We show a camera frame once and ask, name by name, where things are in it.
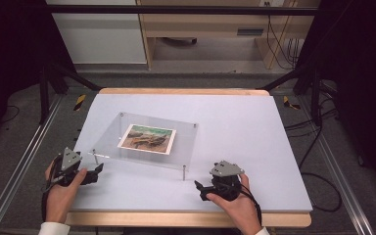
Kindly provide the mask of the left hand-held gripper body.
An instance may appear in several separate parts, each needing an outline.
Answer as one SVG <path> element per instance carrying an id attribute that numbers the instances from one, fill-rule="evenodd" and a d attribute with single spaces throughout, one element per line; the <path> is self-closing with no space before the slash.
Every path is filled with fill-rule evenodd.
<path id="1" fill-rule="evenodd" d="M 53 162 L 50 173 L 50 182 L 61 186 L 69 186 L 78 174 L 81 155 L 68 147 Z"/>

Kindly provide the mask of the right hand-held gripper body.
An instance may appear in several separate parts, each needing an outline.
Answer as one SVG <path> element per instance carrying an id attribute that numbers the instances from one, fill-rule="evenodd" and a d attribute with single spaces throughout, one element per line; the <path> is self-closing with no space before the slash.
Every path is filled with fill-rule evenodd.
<path id="1" fill-rule="evenodd" d="M 242 168 L 228 161 L 215 163 L 211 169 L 210 195 L 216 195 L 228 202 L 237 199 L 242 188 L 239 175 L 243 172 Z"/>

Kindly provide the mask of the clear acrylic photo frame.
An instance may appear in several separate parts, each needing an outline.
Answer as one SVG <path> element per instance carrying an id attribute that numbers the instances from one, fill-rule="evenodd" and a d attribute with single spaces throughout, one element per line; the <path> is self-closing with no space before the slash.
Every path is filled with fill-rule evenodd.
<path id="1" fill-rule="evenodd" d="M 118 142 L 131 124 L 175 129 L 176 135 L 170 154 L 160 155 L 119 148 Z M 181 170 L 184 177 L 185 173 L 190 169 L 198 129 L 199 125 L 197 123 L 121 112 L 90 149 L 90 154 L 97 158 L 173 168 Z"/>

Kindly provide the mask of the person's right hand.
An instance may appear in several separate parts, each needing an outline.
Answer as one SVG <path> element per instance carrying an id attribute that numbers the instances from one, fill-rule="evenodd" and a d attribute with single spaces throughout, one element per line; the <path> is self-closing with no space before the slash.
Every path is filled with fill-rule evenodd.
<path id="1" fill-rule="evenodd" d="M 226 201 L 216 194 L 208 193 L 207 198 L 221 207 L 243 235 L 257 235 L 262 230 L 258 211 L 250 195 L 249 177 L 240 175 L 242 193 L 233 201 Z"/>

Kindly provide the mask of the person's left hand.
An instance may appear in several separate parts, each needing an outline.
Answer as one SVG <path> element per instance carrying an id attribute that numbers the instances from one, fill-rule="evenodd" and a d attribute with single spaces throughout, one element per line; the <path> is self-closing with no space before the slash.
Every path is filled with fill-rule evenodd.
<path id="1" fill-rule="evenodd" d="M 63 187 L 56 184 L 50 189 L 45 206 L 45 222 L 66 222 L 68 212 L 86 173 L 87 169 L 82 168 L 69 186 Z"/>

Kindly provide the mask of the wooden table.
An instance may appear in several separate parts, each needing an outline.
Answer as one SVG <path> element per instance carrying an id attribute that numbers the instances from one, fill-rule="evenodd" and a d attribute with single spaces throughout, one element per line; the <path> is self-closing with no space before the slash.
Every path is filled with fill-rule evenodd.
<path id="1" fill-rule="evenodd" d="M 159 89 L 159 88 L 105 88 L 99 94 L 150 95 L 241 95 L 270 96 L 264 90 L 240 89 Z M 106 158 L 94 157 L 97 164 Z M 68 215 L 70 225 L 119 227 L 229 227 L 228 215 L 216 206 L 216 211 L 80 211 L 73 205 Z M 269 227 L 307 227 L 311 223 L 309 212 L 265 212 L 262 223 Z"/>

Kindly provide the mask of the yellow black tape marker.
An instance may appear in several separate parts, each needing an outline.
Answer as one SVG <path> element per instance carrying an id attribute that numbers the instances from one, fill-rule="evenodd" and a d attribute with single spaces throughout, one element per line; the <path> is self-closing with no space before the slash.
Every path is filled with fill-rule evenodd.
<path id="1" fill-rule="evenodd" d="M 76 103 L 75 103 L 75 105 L 73 107 L 74 111 L 79 111 L 80 110 L 80 108 L 81 108 L 81 106 L 82 106 L 85 98 L 86 98 L 85 94 L 81 94 L 81 95 L 78 96 L 78 98 L 76 100 Z"/>

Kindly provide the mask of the painting print with white border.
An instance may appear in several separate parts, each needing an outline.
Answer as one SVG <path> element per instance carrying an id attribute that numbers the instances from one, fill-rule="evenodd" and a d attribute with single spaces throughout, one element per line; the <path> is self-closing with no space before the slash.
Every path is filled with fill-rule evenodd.
<path id="1" fill-rule="evenodd" d="M 175 135 L 175 129 L 131 124 L 117 146 L 126 150 L 169 155 Z"/>

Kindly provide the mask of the black metal stand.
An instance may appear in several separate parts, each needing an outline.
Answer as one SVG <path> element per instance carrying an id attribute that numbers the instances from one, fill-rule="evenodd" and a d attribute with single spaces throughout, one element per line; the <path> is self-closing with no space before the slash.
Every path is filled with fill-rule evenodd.
<path id="1" fill-rule="evenodd" d="M 44 123 L 50 114 L 48 85 L 51 85 L 57 94 L 66 94 L 69 90 L 69 87 L 65 82 L 66 77 L 73 79 L 92 91 L 100 91 L 102 89 L 102 86 L 85 79 L 74 70 L 67 69 L 58 64 L 47 64 L 42 68 L 39 76 L 41 107 L 40 124 Z"/>
<path id="2" fill-rule="evenodd" d="M 320 105 L 319 105 L 319 95 L 320 95 L 320 73 L 315 66 L 302 65 L 288 73 L 282 75 L 280 78 L 259 87 L 258 90 L 271 91 L 275 87 L 296 78 L 298 81 L 293 87 L 293 92 L 296 95 L 302 95 L 309 88 L 311 88 L 310 93 L 310 117 L 317 126 L 322 124 Z"/>

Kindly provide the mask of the black curtain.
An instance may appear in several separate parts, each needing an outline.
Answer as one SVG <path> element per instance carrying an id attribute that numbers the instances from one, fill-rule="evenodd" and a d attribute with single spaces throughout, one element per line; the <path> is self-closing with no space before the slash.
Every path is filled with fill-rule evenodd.
<path id="1" fill-rule="evenodd" d="M 10 96 L 39 82 L 44 66 L 74 69 L 46 0 L 0 0 L 0 122 Z"/>
<path id="2" fill-rule="evenodd" d="M 299 63 L 315 62 L 338 89 L 355 146 L 376 170 L 376 0 L 320 0 Z"/>

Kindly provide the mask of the white cabinet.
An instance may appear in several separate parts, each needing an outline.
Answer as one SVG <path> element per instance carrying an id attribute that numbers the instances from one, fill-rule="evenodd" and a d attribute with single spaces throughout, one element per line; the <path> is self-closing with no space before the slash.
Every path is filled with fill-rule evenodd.
<path id="1" fill-rule="evenodd" d="M 145 64 L 137 14 L 53 14 L 76 64 Z"/>

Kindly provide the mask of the wooden desk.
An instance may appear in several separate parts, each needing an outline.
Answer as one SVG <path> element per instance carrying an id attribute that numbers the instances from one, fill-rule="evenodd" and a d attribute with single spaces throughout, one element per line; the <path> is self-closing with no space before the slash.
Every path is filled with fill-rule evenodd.
<path id="1" fill-rule="evenodd" d="M 321 0 L 135 0 L 139 6 L 228 6 L 316 8 Z M 256 41 L 267 69 L 286 54 L 281 47 L 288 39 L 303 41 L 313 21 L 312 16 L 253 15 L 174 15 L 139 16 L 146 50 L 153 54 L 153 40 L 199 37 L 249 37 Z"/>

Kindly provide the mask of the aluminium floor rail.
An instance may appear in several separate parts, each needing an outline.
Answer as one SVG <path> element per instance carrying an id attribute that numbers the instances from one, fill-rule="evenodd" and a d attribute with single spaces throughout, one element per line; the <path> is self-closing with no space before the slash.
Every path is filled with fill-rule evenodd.
<path id="1" fill-rule="evenodd" d="M 51 123 L 53 122 L 57 111 L 60 108 L 62 100 L 62 95 L 55 96 L 54 101 L 50 106 L 48 117 L 46 117 L 43 122 L 37 126 L 33 136 L 28 142 L 27 147 L 23 151 L 23 155 L 12 171 L 5 188 L 2 190 L 2 193 L 0 194 L 0 222 L 2 221 L 8 207 L 12 203 L 18 189 L 20 188 L 24 176 L 32 163 Z"/>
<path id="2" fill-rule="evenodd" d="M 309 99 L 298 99 L 305 124 L 296 139 L 297 161 L 313 206 L 309 231 L 317 235 L 374 235 L 369 219 L 355 195 L 339 160 L 348 149 L 340 132 L 338 111 L 332 98 L 319 102 L 322 124 L 309 116 Z"/>

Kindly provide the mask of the yellow-handled tool right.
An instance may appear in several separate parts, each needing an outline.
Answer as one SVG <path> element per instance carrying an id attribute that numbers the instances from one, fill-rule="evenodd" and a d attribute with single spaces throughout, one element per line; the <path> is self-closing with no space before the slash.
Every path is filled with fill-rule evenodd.
<path id="1" fill-rule="evenodd" d="M 301 106 L 297 104 L 292 104 L 287 96 L 283 96 L 284 107 L 291 108 L 294 110 L 300 110 Z"/>

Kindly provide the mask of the black horizontal frame bar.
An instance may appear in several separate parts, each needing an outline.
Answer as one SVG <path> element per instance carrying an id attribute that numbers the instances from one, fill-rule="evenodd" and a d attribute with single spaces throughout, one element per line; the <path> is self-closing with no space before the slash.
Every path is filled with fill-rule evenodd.
<path id="1" fill-rule="evenodd" d="M 317 8 L 223 7 L 223 6 L 130 6 L 130 5 L 48 5 L 51 13 L 70 14 L 174 14 L 174 15 L 258 15 L 315 16 Z"/>

